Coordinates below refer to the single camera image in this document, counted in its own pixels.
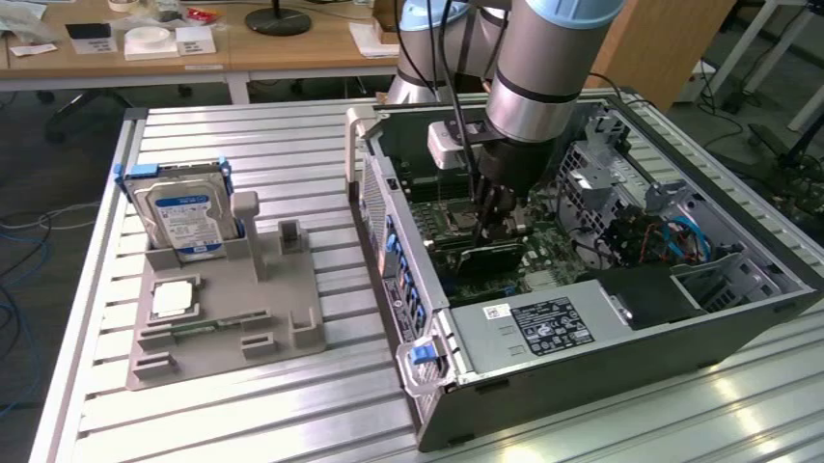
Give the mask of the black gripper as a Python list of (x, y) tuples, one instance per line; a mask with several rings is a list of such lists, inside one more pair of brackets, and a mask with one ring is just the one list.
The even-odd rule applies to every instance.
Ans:
[(553, 140), (524, 143), (504, 138), (484, 143), (478, 158), (482, 198), (496, 188), (525, 198), (547, 172), (553, 152)]

